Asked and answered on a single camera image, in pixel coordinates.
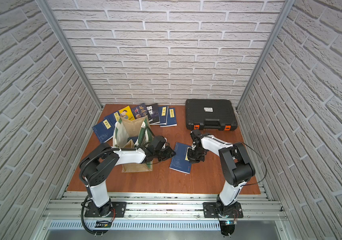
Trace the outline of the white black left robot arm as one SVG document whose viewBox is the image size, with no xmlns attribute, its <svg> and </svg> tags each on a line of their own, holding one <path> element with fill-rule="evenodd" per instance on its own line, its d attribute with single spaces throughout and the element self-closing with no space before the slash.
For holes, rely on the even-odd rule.
<svg viewBox="0 0 342 240">
<path fill-rule="evenodd" d="M 97 208 L 111 205 L 106 179 L 116 166 L 124 164 L 147 164 L 154 159 L 166 161 L 176 155 L 167 140 L 156 136 L 149 143 L 135 148 L 111 147 L 100 144 L 79 164 L 79 178 L 85 185 L 88 198 Z"/>
</svg>

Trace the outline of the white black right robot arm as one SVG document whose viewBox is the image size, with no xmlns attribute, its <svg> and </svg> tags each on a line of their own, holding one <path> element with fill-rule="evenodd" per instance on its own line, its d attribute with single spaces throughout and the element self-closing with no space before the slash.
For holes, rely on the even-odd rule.
<svg viewBox="0 0 342 240">
<path fill-rule="evenodd" d="M 193 130 L 190 134 L 193 144 L 188 149 L 190 163 L 203 162 L 207 152 L 219 156 L 225 184 L 217 197 L 216 207 L 226 210 L 237 202 L 237 197 L 256 171 L 242 143 L 227 143 L 213 135 Z"/>
</svg>

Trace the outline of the dark portrait book gold title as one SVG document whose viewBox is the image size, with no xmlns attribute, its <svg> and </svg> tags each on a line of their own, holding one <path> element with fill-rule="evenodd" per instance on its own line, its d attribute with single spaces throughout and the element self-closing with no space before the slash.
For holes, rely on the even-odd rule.
<svg viewBox="0 0 342 240">
<path fill-rule="evenodd" d="M 144 103 L 131 108 L 131 111 L 135 119 L 144 118 L 144 117 L 148 117 L 149 120 L 151 119 L 151 115 L 147 109 L 146 104 Z"/>
</svg>

